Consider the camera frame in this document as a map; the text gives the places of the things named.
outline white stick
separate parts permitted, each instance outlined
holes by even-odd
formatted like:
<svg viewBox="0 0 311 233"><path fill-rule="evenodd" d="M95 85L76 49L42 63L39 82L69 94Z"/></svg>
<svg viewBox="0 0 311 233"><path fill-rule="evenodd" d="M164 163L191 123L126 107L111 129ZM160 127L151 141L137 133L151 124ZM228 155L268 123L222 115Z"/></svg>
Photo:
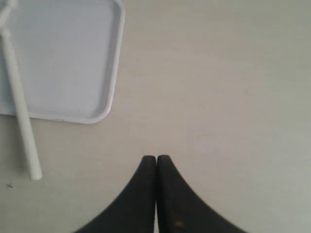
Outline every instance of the white stick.
<svg viewBox="0 0 311 233"><path fill-rule="evenodd" d="M16 7L17 7L17 0L6 1L6 5L0 10L0 28L2 28L5 25L12 9Z"/></svg>
<svg viewBox="0 0 311 233"><path fill-rule="evenodd" d="M42 178L42 171L38 158L37 148L35 146L34 133L29 119L20 74L18 71L15 51L10 38L10 32L7 29L3 29L1 36L3 55L7 66L9 81L16 108L17 120L23 140L30 178L32 180L40 180Z"/></svg>

